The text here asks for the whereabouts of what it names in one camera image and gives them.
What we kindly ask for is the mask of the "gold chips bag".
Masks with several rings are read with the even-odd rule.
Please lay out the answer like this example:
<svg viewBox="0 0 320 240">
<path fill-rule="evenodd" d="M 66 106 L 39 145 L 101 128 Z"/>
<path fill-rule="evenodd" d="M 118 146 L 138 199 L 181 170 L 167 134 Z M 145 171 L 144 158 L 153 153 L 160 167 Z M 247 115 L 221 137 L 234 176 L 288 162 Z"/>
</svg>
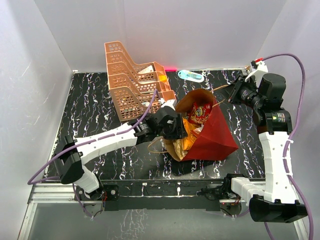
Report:
<svg viewBox="0 0 320 240">
<path fill-rule="evenodd" d="M 174 151 L 179 161 L 182 161 L 188 154 L 190 149 L 189 141 L 187 139 L 176 139 L 173 141 Z"/>
</svg>

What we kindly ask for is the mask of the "orange honey dijon chips bag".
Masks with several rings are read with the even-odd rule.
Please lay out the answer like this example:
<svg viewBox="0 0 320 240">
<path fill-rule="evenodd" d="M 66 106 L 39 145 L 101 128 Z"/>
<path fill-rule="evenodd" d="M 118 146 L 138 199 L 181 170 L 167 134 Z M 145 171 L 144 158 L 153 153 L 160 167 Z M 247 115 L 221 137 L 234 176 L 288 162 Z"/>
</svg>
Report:
<svg viewBox="0 0 320 240">
<path fill-rule="evenodd" d="M 186 118 L 183 119 L 183 124 L 185 131 L 187 132 L 187 137 L 182 139 L 182 148 L 184 151 L 188 151 L 191 149 L 196 139 L 200 135 L 204 125 L 193 124 L 189 122 Z"/>
</svg>

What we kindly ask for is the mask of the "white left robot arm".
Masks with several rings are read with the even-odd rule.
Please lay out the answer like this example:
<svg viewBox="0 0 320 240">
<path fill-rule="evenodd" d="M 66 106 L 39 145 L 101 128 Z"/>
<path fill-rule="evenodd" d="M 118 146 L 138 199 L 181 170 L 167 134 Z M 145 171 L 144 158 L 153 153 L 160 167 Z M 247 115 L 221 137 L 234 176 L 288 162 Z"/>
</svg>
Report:
<svg viewBox="0 0 320 240">
<path fill-rule="evenodd" d="M 54 156 L 54 165 L 63 185 L 79 186 L 91 199 L 99 199 L 104 192 L 99 177 L 86 164 L 104 154 L 125 147 L 151 142 L 156 137 L 177 140 L 187 137 L 182 114 L 169 106 L 156 113 L 144 113 L 140 118 L 89 137 L 65 137 L 63 150 Z"/>
</svg>

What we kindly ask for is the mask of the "red brown paper bag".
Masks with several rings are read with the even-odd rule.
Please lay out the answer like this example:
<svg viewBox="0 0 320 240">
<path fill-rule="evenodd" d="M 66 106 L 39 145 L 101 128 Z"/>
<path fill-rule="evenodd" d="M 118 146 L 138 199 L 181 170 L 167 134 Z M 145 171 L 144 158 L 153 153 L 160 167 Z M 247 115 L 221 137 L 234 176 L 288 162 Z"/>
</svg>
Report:
<svg viewBox="0 0 320 240">
<path fill-rule="evenodd" d="M 220 102 L 216 100 L 216 97 L 209 90 L 198 88 L 187 93 L 178 102 L 175 110 L 181 113 L 184 119 L 188 120 L 188 113 L 194 102 L 197 102 L 199 105 L 212 104 L 211 113 L 203 124 L 201 133 L 182 161 L 179 161 L 176 155 L 173 145 L 174 140 L 163 140 L 165 146 L 164 152 L 168 153 L 178 162 L 190 160 L 222 161 L 226 159 L 239 147 L 220 109 Z"/>
</svg>

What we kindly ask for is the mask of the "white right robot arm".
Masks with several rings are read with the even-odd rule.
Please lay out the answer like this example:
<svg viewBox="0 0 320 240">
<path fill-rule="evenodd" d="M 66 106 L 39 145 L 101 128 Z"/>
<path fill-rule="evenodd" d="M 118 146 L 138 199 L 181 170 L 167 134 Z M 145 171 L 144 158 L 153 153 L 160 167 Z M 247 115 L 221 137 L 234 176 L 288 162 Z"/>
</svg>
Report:
<svg viewBox="0 0 320 240">
<path fill-rule="evenodd" d="M 254 76 L 241 74 L 226 88 L 229 103 L 252 108 L 263 150 L 265 184 L 259 188 L 244 176 L 228 174 L 222 190 L 230 199 L 239 195 L 255 222 L 292 223 L 308 215 L 289 180 L 290 154 L 283 157 L 293 131 L 291 115 L 282 107 L 285 89 L 285 78 L 275 73 L 265 73 L 259 85 Z"/>
</svg>

